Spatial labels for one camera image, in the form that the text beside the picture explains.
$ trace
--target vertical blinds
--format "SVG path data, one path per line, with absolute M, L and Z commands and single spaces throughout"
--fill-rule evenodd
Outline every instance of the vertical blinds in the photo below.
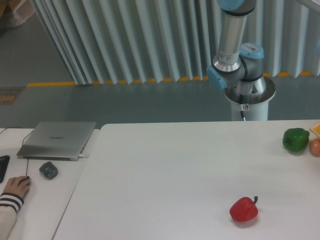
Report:
M 219 46 L 216 0 L 32 0 L 76 84 L 202 80 Z M 243 42 L 264 48 L 264 72 L 320 74 L 320 15 L 294 0 L 257 0 Z

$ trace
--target blue joint cap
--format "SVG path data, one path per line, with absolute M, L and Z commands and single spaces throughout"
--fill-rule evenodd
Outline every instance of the blue joint cap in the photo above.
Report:
M 240 55 L 249 59 L 263 59 L 265 57 L 263 47 L 252 42 L 241 45 Z
M 218 0 L 220 8 L 225 11 L 233 11 L 238 9 L 245 0 Z
M 320 58 L 320 39 L 318 41 L 318 45 L 316 46 L 316 54 L 318 55 L 318 57 Z
M 210 83 L 218 90 L 223 90 L 227 87 L 227 84 L 220 76 L 220 74 L 214 69 L 213 66 L 206 68 L 206 75 L 208 76 Z

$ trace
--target laptop logo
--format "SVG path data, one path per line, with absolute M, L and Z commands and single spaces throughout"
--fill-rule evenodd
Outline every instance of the laptop logo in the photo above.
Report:
M 50 139 L 64 139 L 64 136 L 51 136 Z

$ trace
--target laptop lid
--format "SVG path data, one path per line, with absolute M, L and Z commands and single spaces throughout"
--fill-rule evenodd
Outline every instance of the laptop lid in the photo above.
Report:
M 77 159 L 95 126 L 95 122 L 40 122 L 17 155 L 34 159 Z

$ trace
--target gray floor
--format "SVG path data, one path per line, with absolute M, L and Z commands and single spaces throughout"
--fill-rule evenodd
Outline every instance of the gray floor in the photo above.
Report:
M 320 119 L 320 77 L 273 77 L 270 120 Z M 0 30 L 0 87 L 72 81 L 39 23 Z M 110 123 L 230 121 L 231 107 L 208 81 L 27 87 L 0 105 L 0 128 L 34 128 L 40 121 Z

